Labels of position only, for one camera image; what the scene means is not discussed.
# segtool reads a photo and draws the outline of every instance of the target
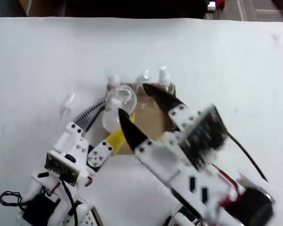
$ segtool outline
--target plastic bottle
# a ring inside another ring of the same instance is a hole
[[[117,88],[121,85],[121,79],[119,78],[118,74],[111,73],[107,75],[107,78],[108,78],[107,90]]]
[[[138,95],[138,94],[143,95],[144,94],[142,84],[149,82],[149,79],[150,78],[149,78],[149,71],[148,70],[145,70],[143,74],[141,74],[140,76],[137,77],[136,85],[134,87],[134,91],[135,91],[136,95]],[[139,108],[145,109],[146,105],[147,105],[146,99],[140,98],[139,103],[138,103]]]
[[[167,66],[163,66],[159,69],[159,84],[170,94],[173,94],[175,91],[175,86],[171,82],[171,76],[168,71]]]
[[[137,77],[136,79],[136,86],[135,86],[135,93],[138,94],[139,90],[142,89],[142,84],[149,82],[149,71],[145,70],[143,74]]]
[[[131,115],[134,113],[136,104],[137,98],[130,86],[121,85],[112,89],[106,98],[106,107],[102,118],[104,128],[113,133],[120,127],[118,108],[122,108]]]

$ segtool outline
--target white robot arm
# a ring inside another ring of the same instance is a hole
[[[216,107],[192,114],[176,97],[155,86],[143,86],[177,131],[165,132],[154,141],[131,123],[122,109],[119,118],[137,158],[182,204],[171,214],[175,223],[166,225],[266,225],[273,215],[274,203],[269,184],[244,175],[234,181],[211,164],[212,155],[217,155],[230,136]]]

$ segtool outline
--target brown cardboard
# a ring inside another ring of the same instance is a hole
[[[173,124],[168,117],[164,115],[157,106],[153,98],[149,97],[143,89],[137,92],[137,106],[135,109],[135,125],[151,139],[158,139],[165,131],[172,131]],[[127,142],[121,147],[117,154],[133,154]]]

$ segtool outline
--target white surface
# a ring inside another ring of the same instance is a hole
[[[157,81],[162,65],[190,108],[217,106],[276,189],[271,225],[283,225],[283,23],[0,18],[0,193],[25,192],[67,121],[105,94],[106,73],[134,81],[148,69]],[[76,107],[59,121],[73,91]],[[232,142],[220,155],[224,171],[232,164],[258,175]],[[117,156],[88,197],[105,226],[159,226],[175,204],[163,188],[134,156]],[[0,206],[0,225],[14,225],[17,211]]]

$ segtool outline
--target floor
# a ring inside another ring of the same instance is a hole
[[[283,21],[283,1],[226,0],[224,10],[207,14],[211,20]]]
[[[27,12],[30,0],[19,0]],[[29,16],[80,16],[72,12],[73,0],[32,0]],[[283,21],[283,0],[226,0],[225,8],[207,14],[211,20]]]

